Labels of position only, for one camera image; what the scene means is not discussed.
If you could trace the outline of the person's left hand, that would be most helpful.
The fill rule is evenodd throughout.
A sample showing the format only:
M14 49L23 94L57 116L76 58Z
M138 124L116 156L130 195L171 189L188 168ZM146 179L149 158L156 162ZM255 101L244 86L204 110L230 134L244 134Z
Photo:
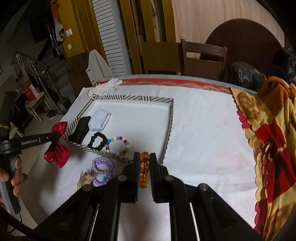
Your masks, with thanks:
M15 168L16 171L13 173L11 178L4 169L0 168L0 177L1 182L11 182L13 186L13 193L16 197L18 197L21 193L22 187L28 182L28 175L23 173L22 159L20 157L17 157L16 159Z

